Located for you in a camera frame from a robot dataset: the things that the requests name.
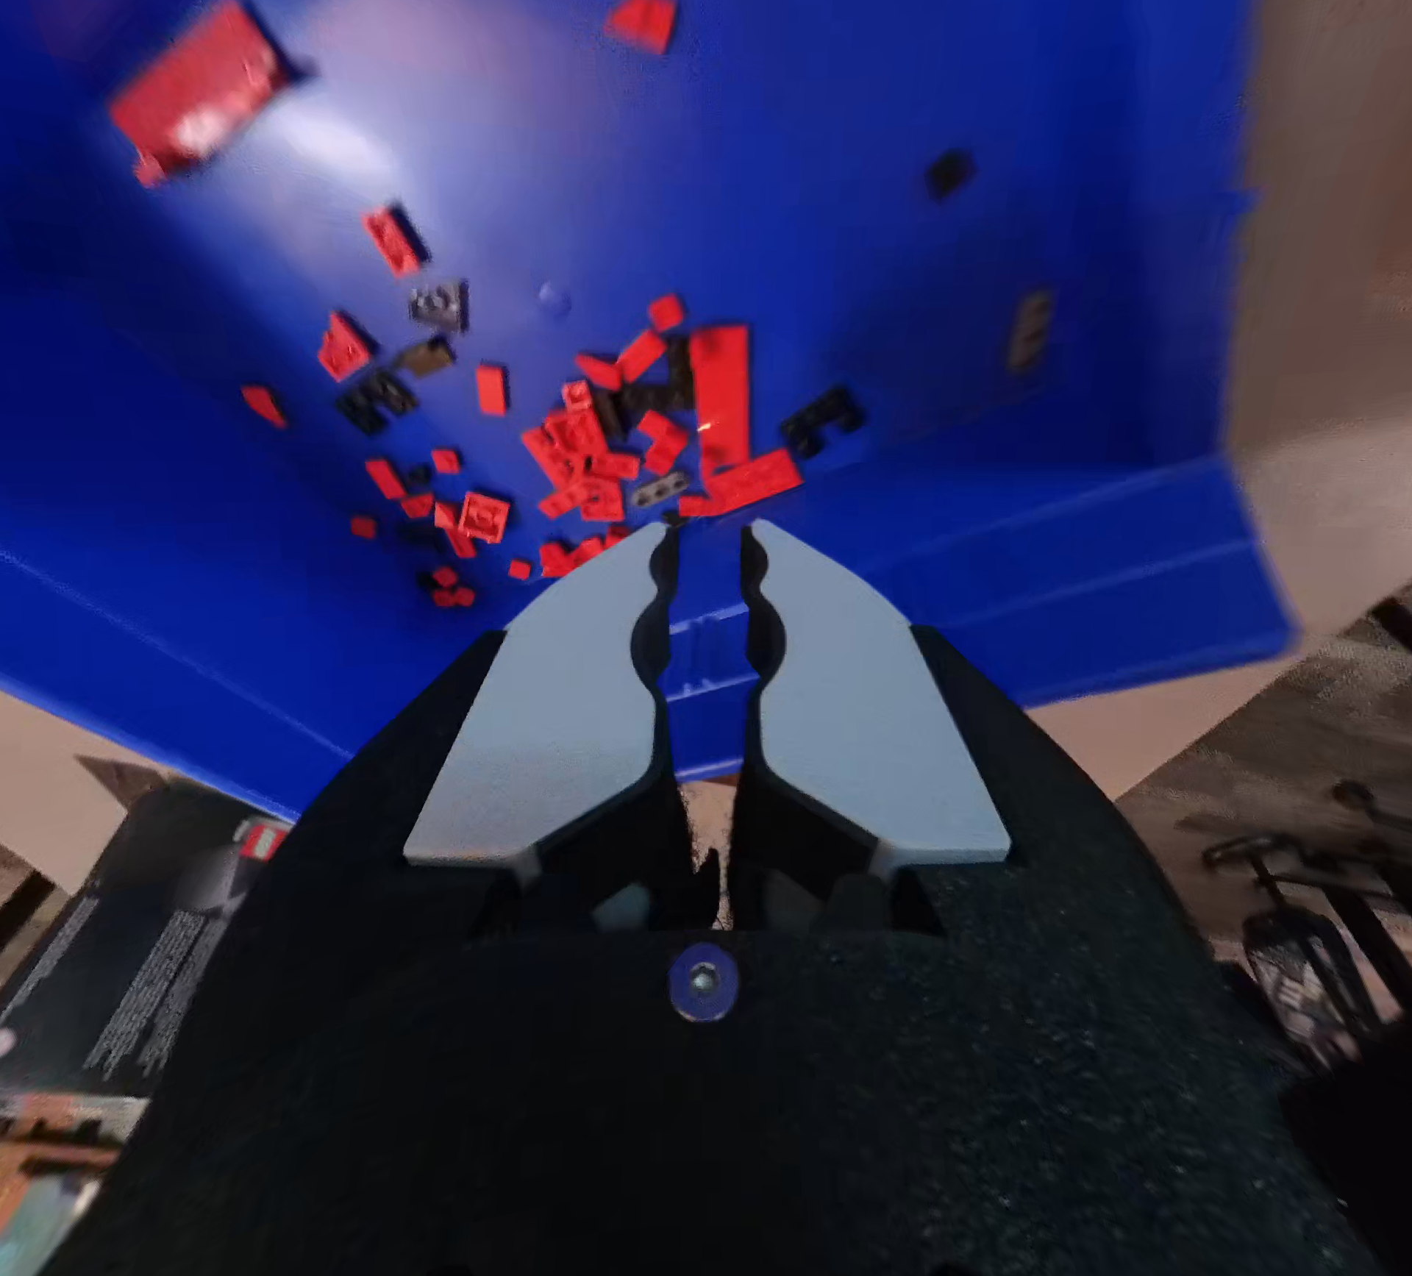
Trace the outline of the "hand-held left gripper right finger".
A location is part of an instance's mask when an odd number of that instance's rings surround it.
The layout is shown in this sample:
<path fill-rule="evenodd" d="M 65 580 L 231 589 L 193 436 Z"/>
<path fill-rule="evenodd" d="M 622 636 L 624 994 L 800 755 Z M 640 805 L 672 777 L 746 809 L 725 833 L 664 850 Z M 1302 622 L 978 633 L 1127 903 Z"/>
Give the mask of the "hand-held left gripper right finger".
<path fill-rule="evenodd" d="M 765 627 L 783 631 L 761 668 L 758 756 L 830 824 L 867 868 L 1005 862 L 1011 834 L 906 617 L 852 571 L 759 520 Z"/>

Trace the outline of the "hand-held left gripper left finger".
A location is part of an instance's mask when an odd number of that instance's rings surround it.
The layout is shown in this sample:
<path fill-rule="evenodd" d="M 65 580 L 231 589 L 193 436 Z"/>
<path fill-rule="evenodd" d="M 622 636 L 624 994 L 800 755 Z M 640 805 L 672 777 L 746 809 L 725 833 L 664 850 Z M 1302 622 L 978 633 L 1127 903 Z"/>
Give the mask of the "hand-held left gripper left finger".
<path fill-rule="evenodd" d="M 536 847 L 665 762 L 678 550 L 674 528 L 650 524 L 509 624 L 403 844 L 408 862 L 534 868 Z"/>

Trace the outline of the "pile of red lego pieces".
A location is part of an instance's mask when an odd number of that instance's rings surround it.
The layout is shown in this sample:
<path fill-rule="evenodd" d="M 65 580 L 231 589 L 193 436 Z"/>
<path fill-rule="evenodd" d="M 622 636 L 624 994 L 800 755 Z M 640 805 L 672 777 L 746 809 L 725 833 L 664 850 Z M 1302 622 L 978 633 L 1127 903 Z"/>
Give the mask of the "pile of red lego pieces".
<path fill-rule="evenodd" d="M 506 503 L 509 580 L 608 522 L 1008 400 L 1044 258 L 1033 0 L 196 0 L 109 118 L 250 306 L 181 355 L 299 456 Z"/>

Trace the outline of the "blue plastic bin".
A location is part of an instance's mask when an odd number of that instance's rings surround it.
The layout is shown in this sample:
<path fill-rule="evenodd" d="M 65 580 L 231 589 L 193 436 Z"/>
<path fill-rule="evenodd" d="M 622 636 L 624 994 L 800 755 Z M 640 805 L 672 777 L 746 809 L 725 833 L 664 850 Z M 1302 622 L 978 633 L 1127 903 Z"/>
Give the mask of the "blue plastic bin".
<path fill-rule="evenodd" d="M 750 509 L 1024 708 L 1295 628 L 1221 449 L 1250 0 L 3 0 L 3 693 L 296 816 L 680 298 Z"/>

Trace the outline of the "black lego set box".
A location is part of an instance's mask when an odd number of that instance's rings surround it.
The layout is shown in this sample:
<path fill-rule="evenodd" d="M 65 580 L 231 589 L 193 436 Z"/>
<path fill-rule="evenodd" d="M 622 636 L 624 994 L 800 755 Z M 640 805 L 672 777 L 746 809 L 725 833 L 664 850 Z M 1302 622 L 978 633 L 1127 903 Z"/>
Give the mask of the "black lego set box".
<path fill-rule="evenodd" d="M 97 1196 L 290 830 L 186 781 L 147 791 L 3 984 L 3 1274 L 41 1274 Z"/>

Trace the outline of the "black office chair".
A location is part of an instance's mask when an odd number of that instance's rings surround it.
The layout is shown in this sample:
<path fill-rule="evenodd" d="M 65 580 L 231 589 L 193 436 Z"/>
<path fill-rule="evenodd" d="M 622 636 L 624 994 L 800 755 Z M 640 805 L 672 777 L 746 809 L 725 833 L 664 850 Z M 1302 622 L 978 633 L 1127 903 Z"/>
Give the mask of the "black office chair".
<path fill-rule="evenodd" d="M 1328 790 L 1337 822 L 1199 818 L 1206 875 L 1239 877 L 1237 959 L 1250 1006 L 1303 1074 L 1330 1074 L 1409 1033 L 1409 811 L 1356 778 Z"/>

